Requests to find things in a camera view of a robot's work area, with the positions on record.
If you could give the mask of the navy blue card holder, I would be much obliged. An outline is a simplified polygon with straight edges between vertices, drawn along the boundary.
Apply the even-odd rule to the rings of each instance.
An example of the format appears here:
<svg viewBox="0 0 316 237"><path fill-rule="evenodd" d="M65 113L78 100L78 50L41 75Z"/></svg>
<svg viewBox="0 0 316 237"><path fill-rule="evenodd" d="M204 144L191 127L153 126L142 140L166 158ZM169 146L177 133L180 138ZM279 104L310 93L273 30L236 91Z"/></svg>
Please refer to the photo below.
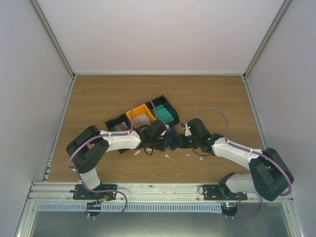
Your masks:
<svg viewBox="0 0 316 237"><path fill-rule="evenodd" d="M175 128L171 128L167 134L168 147L171 151L174 151L178 148L178 133Z"/></svg>

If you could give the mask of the black bin with red cards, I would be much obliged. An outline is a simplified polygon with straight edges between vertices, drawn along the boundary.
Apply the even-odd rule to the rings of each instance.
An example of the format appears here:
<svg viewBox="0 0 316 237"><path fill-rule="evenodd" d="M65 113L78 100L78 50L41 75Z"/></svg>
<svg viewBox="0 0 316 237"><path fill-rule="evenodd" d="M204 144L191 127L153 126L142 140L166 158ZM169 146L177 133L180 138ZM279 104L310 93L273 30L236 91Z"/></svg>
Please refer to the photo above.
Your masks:
<svg viewBox="0 0 316 237"><path fill-rule="evenodd" d="M130 120L128 116L123 113L116 118L110 119L105 122L108 131L128 131L130 130Z"/></svg>

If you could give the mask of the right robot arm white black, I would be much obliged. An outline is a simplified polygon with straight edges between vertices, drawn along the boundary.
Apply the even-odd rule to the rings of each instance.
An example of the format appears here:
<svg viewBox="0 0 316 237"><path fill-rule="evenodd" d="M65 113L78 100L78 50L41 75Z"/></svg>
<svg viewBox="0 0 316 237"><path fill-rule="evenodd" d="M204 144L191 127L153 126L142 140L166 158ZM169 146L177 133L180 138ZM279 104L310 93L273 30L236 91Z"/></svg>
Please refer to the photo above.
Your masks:
<svg viewBox="0 0 316 237"><path fill-rule="evenodd" d="M206 155L226 158L249 170L249 174L232 173L219 182L222 199L230 200L236 193L246 192L274 201L291 193L294 177L275 149L248 148L221 134L210 134L198 118L183 122L182 127L185 132L178 136L179 148L200 149Z"/></svg>

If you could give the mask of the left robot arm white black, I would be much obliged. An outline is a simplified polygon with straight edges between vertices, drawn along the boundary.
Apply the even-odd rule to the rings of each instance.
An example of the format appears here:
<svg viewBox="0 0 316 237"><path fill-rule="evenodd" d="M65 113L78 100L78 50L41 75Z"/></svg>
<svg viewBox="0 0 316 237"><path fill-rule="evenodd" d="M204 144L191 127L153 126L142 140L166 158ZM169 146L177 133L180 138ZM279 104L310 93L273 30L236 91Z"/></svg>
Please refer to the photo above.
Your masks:
<svg viewBox="0 0 316 237"><path fill-rule="evenodd" d="M169 125L160 120L149 126L121 132L102 131L94 125L89 126L67 145L66 152L70 157L67 166L79 174L85 187L84 193L90 199L97 199L102 188L95 167L105 153L126 149L164 151L169 130Z"/></svg>

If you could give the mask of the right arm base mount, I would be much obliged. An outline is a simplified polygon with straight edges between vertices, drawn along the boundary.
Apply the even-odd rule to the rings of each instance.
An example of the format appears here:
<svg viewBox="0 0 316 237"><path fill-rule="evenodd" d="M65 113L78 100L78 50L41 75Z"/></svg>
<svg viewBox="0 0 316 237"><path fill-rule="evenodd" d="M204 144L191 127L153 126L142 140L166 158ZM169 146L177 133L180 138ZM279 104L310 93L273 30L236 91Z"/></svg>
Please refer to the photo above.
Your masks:
<svg viewBox="0 0 316 237"><path fill-rule="evenodd" d="M226 200L240 201L247 200L247 193L239 192L232 193L228 188L223 188L220 185L201 185L197 189L200 195L203 195L204 200Z"/></svg>

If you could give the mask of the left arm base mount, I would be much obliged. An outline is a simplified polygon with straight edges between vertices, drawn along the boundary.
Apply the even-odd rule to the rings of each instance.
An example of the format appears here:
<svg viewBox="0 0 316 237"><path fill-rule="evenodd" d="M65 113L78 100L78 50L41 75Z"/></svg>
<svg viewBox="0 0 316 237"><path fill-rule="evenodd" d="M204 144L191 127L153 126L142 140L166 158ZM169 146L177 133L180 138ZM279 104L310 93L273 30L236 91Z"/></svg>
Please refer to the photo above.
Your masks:
<svg viewBox="0 0 316 237"><path fill-rule="evenodd" d="M101 184L95 190L102 191L108 190L107 192L94 193L88 191L82 184L75 185L70 193L73 194L74 200L97 200L97 201L110 201L116 199L117 185L115 184Z"/></svg>

